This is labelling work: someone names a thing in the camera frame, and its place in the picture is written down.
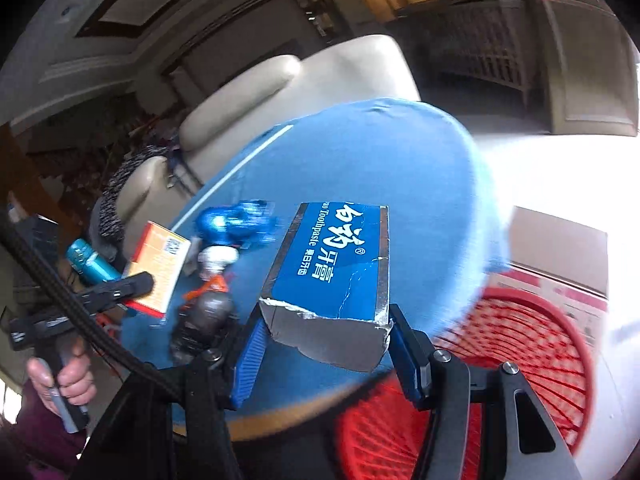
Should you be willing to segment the person's left hand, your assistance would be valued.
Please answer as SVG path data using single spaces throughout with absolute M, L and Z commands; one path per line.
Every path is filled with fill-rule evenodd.
M 58 382 L 58 391 L 70 404 L 87 405 L 96 396 L 96 385 L 90 370 L 90 354 L 85 341 L 78 337 L 74 344 L 67 347 L 66 350 L 68 356 L 66 365 L 58 373 L 58 378 L 55 379 Z M 55 380 L 47 367 L 38 359 L 30 358 L 27 361 L 26 370 L 43 405 L 50 412 L 60 416 L 60 412 L 50 395 L 50 389 L 54 386 Z

